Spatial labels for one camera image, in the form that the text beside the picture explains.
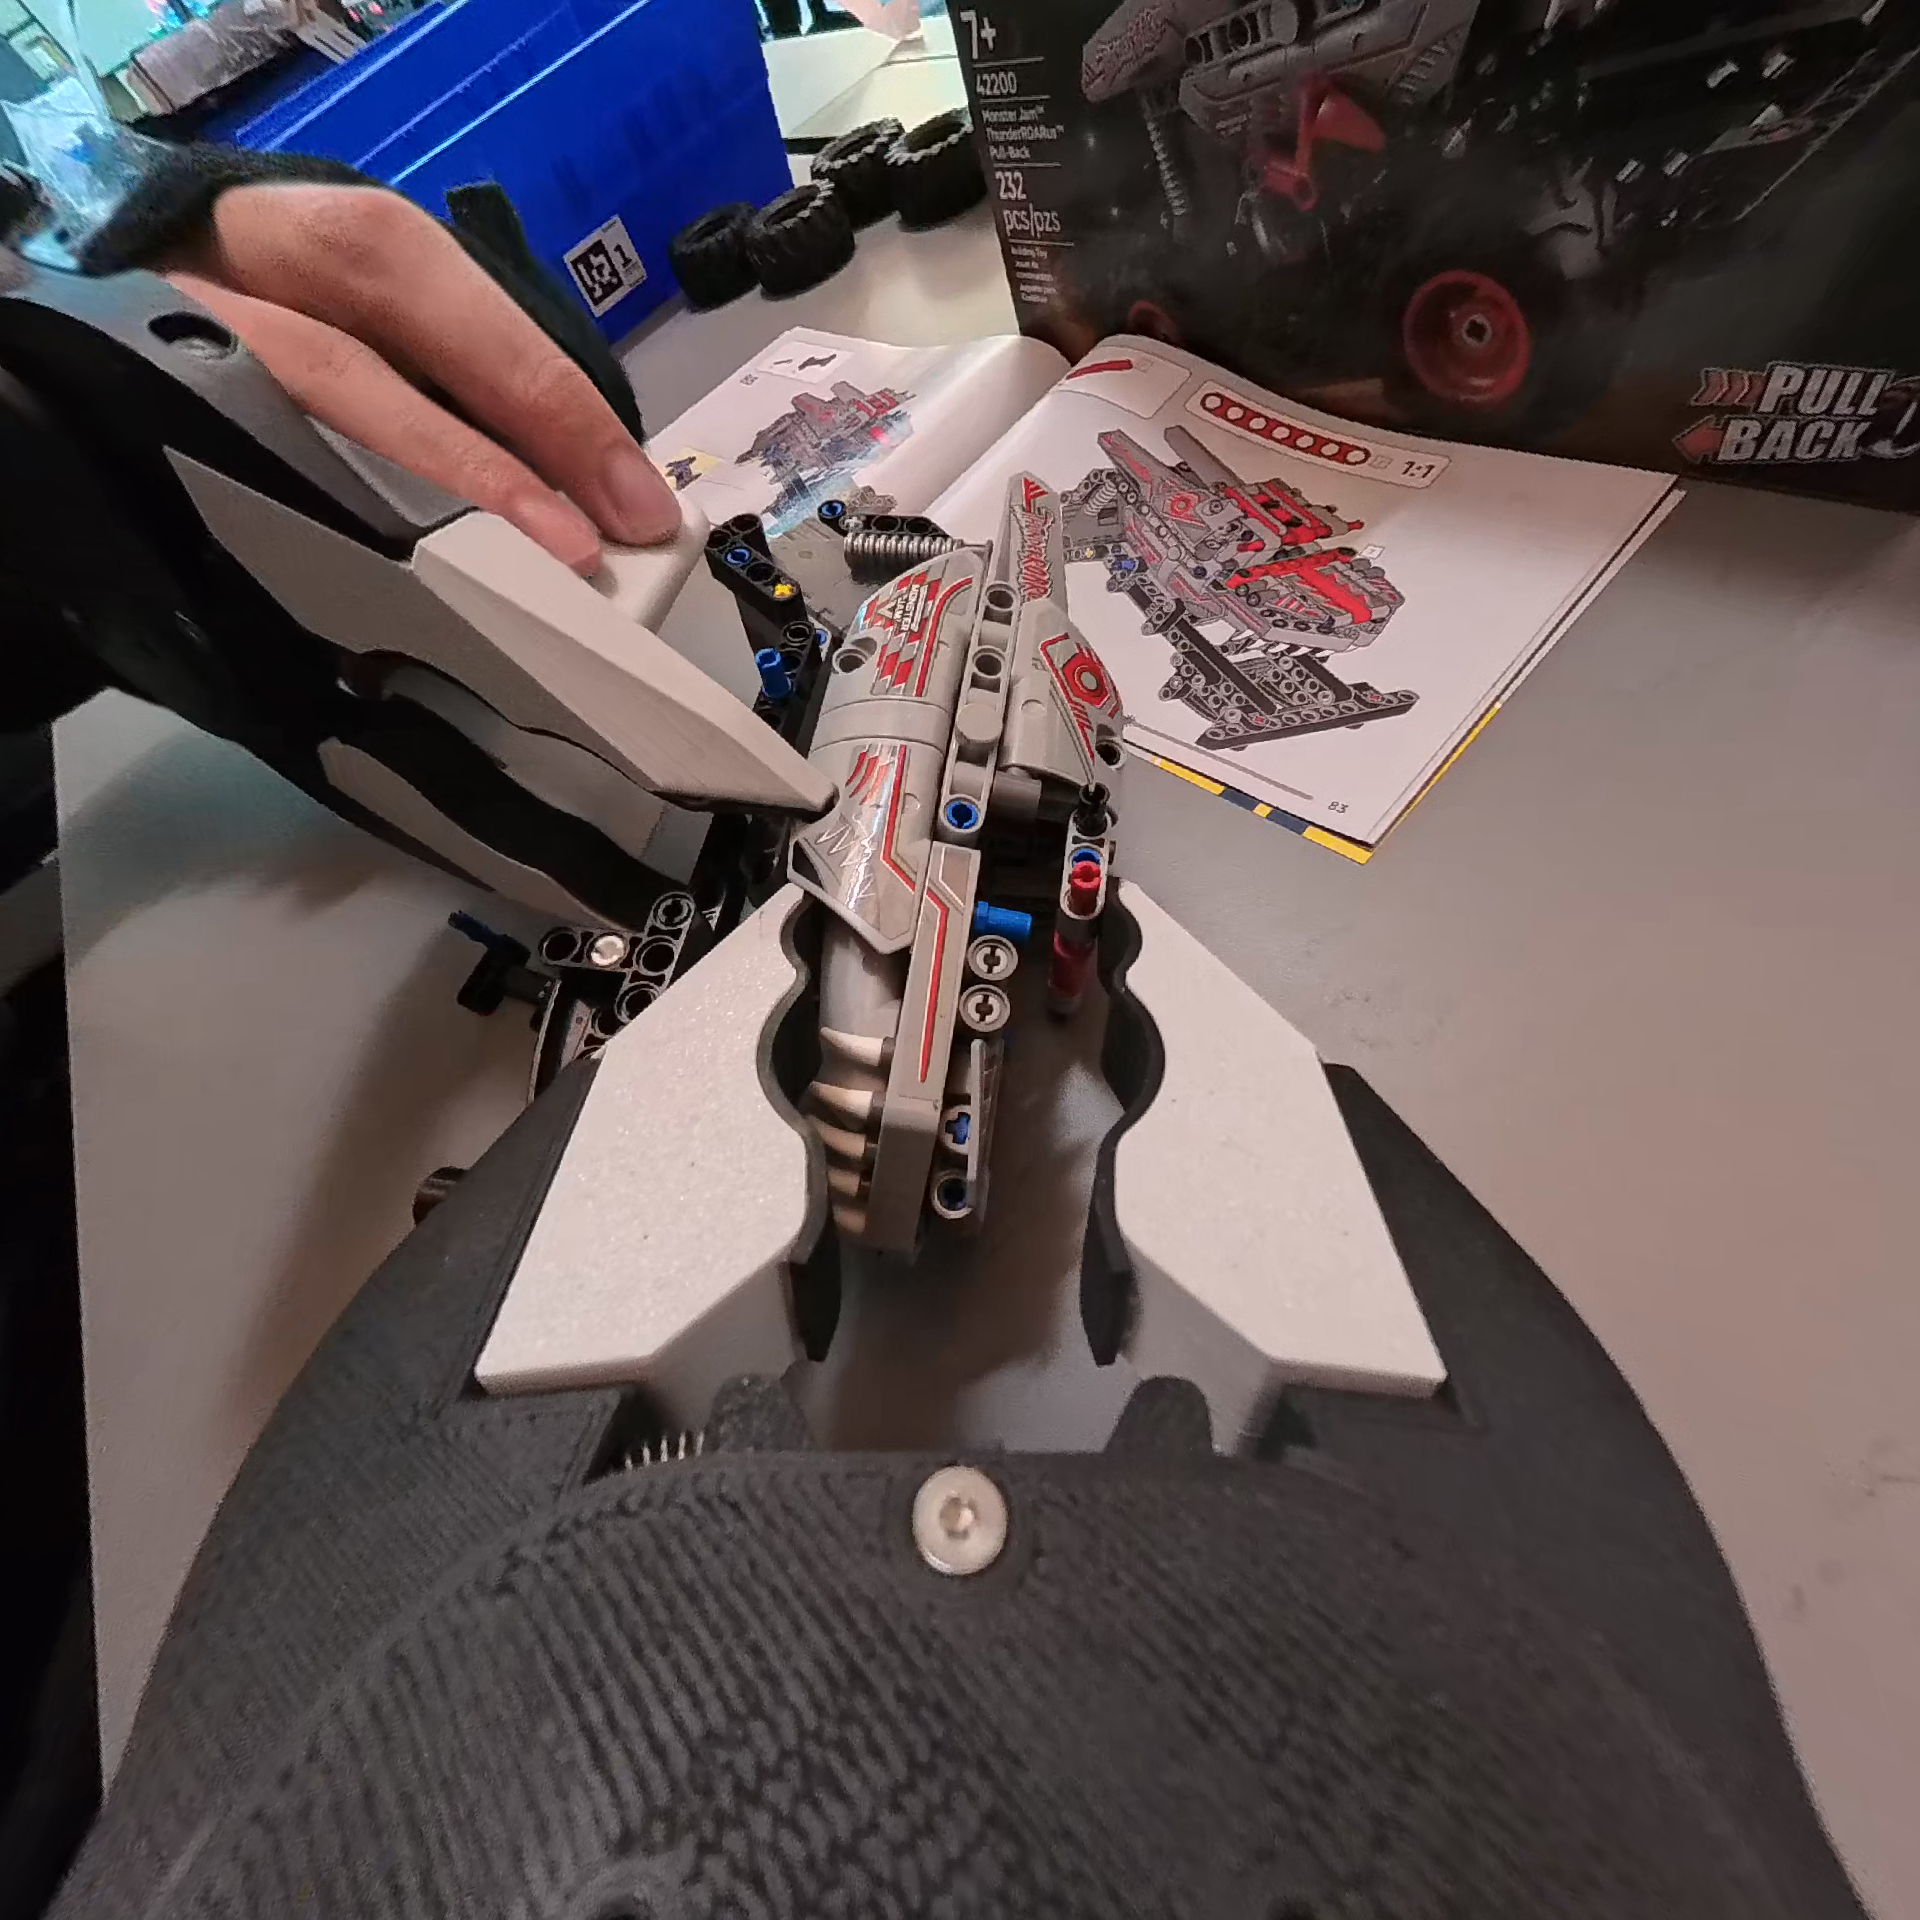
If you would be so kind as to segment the blue plastic bin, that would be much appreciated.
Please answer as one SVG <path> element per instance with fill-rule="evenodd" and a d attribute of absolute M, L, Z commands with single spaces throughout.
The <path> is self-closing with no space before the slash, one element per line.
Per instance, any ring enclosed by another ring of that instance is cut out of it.
<path fill-rule="evenodd" d="M 497 183 L 533 255 L 608 346 L 681 292 L 667 240 L 711 209 L 794 185 L 760 18 L 745 2 L 373 5 L 392 31 L 203 137 L 351 164 L 441 216 Z M 648 269 L 593 316 L 564 251 L 623 218 Z"/>

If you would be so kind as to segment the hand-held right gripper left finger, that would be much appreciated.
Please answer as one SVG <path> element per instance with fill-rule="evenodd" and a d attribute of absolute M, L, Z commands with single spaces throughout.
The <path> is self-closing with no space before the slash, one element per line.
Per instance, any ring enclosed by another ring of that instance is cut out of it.
<path fill-rule="evenodd" d="M 826 1152 L 775 1075 L 809 970 L 786 884 L 601 1055 L 488 1345 L 485 1389 L 721 1389 L 803 1357 Z"/>

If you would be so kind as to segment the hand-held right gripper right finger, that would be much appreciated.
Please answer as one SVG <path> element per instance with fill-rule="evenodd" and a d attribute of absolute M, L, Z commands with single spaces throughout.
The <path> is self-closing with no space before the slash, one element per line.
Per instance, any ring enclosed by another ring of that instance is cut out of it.
<path fill-rule="evenodd" d="M 1100 930 L 1083 1331 L 1203 1397 L 1432 1397 L 1447 1364 L 1317 1048 L 1139 883 Z"/>

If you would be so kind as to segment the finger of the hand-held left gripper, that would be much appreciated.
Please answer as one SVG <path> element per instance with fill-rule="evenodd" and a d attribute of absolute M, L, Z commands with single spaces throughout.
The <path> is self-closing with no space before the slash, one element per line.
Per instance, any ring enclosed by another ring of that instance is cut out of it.
<path fill-rule="evenodd" d="M 184 453 L 167 463 L 218 545 L 347 653 L 431 668 L 517 732 L 567 740 L 666 800 L 794 819 L 833 808 L 824 769 L 511 522 L 459 513 L 410 560 L 384 560 Z"/>
<path fill-rule="evenodd" d="M 345 695 L 319 760 L 333 796 L 401 842 L 557 921 L 642 930 L 691 895 L 693 843 L 667 805 L 561 736 L 523 732 L 441 673 L 384 663 L 376 690 Z"/>

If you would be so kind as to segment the person's left hand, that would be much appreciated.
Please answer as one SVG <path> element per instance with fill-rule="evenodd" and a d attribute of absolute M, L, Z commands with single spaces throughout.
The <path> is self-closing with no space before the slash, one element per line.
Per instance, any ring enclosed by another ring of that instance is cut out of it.
<path fill-rule="evenodd" d="M 248 183 L 161 274 L 301 413 L 577 573 L 666 545 L 681 506 L 615 408 L 425 211 L 378 185 Z"/>

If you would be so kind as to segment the black toy set box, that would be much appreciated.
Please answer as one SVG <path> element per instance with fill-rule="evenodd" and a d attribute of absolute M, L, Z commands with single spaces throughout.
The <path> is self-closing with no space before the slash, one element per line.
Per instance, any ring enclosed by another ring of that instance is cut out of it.
<path fill-rule="evenodd" d="M 1915 515 L 1915 2 L 949 5 L 1018 322 Z"/>

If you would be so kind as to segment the open instruction booklet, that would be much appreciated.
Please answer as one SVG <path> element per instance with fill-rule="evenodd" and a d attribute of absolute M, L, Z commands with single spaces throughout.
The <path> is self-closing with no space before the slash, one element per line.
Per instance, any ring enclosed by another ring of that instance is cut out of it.
<path fill-rule="evenodd" d="M 711 527 L 804 547 L 816 609 L 956 545 L 1085 642 L 1124 745 L 1365 857 L 1674 506 L 1674 480 L 1452 448 L 1117 331 L 896 348 L 794 327 L 659 429 Z"/>

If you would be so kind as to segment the grey red brick model car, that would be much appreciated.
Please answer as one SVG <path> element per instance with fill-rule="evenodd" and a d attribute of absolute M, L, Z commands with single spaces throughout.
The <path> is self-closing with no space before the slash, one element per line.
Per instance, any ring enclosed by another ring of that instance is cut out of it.
<path fill-rule="evenodd" d="M 827 772 L 827 813 L 715 832 L 691 895 L 637 932 L 564 920 L 523 944 L 456 914 L 479 948 L 459 1001 L 533 1009 L 543 1092 L 797 884 L 808 985 L 775 1080 L 824 1147 L 816 1243 L 907 1260 L 985 1221 L 1026 962 L 1047 959 L 1047 995 L 1077 1001 L 1113 864 L 1121 720 L 1075 699 L 1092 657 L 1069 617 L 1018 603 L 983 547 L 826 609 L 804 556 L 749 515 L 706 539 L 760 644 L 754 711 Z"/>

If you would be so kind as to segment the grey desk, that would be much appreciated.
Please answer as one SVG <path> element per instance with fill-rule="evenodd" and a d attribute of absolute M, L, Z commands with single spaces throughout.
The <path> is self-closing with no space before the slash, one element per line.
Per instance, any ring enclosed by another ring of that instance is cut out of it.
<path fill-rule="evenodd" d="M 529 921 L 129 698 L 55 755 L 111 1778 L 274 1404 L 522 1107 L 449 913 Z M 1127 788 L 1122 869 L 1615 1355 L 1915 1916 L 1915 522 L 1692 488 L 1367 867 Z"/>

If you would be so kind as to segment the square marker sticker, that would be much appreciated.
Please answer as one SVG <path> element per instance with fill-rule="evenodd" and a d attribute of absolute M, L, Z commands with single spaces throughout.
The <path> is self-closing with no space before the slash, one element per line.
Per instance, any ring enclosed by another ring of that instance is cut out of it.
<path fill-rule="evenodd" d="M 601 320 L 648 281 L 648 269 L 623 218 L 613 216 L 564 251 L 567 274 Z"/>

